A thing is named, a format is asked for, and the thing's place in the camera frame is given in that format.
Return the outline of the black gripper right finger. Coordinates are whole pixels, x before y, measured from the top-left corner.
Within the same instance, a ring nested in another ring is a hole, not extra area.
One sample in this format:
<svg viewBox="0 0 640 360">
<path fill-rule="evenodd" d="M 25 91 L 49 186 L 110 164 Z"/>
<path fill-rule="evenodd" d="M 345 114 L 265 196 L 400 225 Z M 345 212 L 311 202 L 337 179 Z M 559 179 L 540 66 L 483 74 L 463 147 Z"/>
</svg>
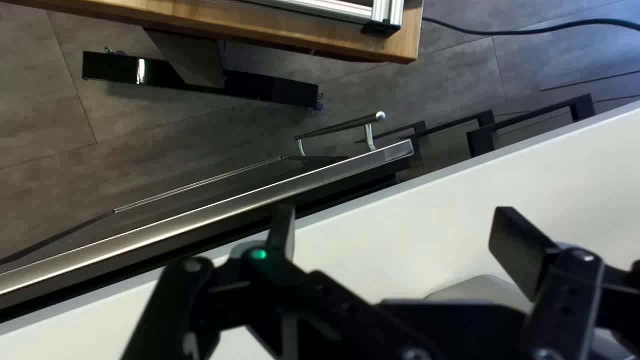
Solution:
<svg viewBox="0 0 640 360">
<path fill-rule="evenodd" d="M 609 265 L 596 252 L 557 244 L 511 205 L 497 205 L 488 250 L 531 302 L 520 353 L 530 360 L 588 360 L 603 327 L 640 351 L 640 269 Z"/>
</svg>

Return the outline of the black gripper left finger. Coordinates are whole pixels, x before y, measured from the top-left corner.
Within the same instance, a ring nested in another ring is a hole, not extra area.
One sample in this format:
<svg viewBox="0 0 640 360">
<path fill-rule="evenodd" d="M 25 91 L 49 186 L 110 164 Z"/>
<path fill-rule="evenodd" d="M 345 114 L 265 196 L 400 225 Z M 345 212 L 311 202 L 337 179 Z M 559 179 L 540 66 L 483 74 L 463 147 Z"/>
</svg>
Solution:
<svg viewBox="0 0 640 360">
<path fill-rule="evenodd" d="M 234 247 L 222 265 L 203 256 L 168 263 L 121 360 L 210 360 L 222 334 L 236 327 L 247 329 L 270 360 L 371 360 L 344 313 L 360 299 L 292 262 L 293 219 L 293 205 L 278 205 L 268 238 Z"/>
</svg>

